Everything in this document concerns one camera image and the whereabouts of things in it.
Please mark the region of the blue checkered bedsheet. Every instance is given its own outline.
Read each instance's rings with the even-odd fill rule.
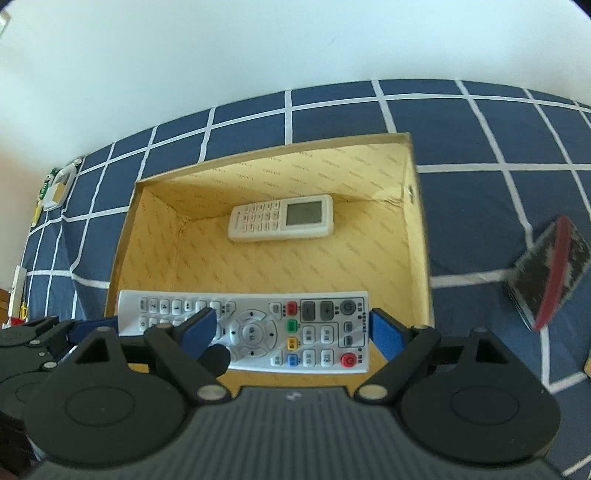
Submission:
[[[284,143],[410,132],[427,216],[438,328],[485,325],[541,378],[562,409],[548,456],[591,469],[591,280],[541,334],[499,282],[559,214],[591,241],[591,107],[542,92],[452,80],[381,80],[273,93],[139,132],[88,155],[62,210],[29,234],[23,266],[33,317],[102,316],[134,182]]]

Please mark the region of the red power button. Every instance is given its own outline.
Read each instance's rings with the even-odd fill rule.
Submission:
[[[343,365],[345,368],[354,367],[357,363],[357,357],[354,353],[344,353],[343,356],[340,358],[340,364]]]

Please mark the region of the blue button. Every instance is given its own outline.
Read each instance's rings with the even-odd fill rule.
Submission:
[[[291,354],[287,355],[287,365],[290,367],[297,367],[297,355]]]

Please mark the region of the remote display screen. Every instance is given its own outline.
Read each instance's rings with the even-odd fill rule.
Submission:
[[[322,223],[322,202],[290,203],[287,206],[286,225]]]

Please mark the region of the remote control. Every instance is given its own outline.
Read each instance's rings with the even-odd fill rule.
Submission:
[[[228,237],[235,242],[328,236],[334,228],[330,195],[313,195],[234,207]]]
[[[368,294],[175,293],[122,290],[120,335],[158,323],[177,326],[202,308],[217,315],[212,343],[230,350],[230,369],[274,373],[361,373],[369,369]]]

